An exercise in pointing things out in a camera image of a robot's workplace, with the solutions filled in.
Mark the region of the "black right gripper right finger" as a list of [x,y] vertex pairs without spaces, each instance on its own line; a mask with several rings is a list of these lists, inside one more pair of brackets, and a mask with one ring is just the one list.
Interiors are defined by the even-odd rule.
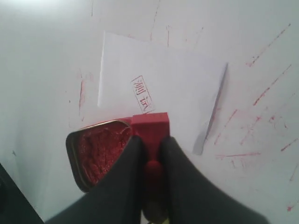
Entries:
[[267,224],[265,216],[241,204],[209,181],[173,137],[160,144],[167,178],[171,224]]

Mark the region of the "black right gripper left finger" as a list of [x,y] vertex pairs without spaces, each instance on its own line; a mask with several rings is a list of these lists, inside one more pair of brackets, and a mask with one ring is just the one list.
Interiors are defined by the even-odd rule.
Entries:
[[122,154],[89,193],[47,221],[49,224],[138,224],[141,221],[144,144],[130,138]]

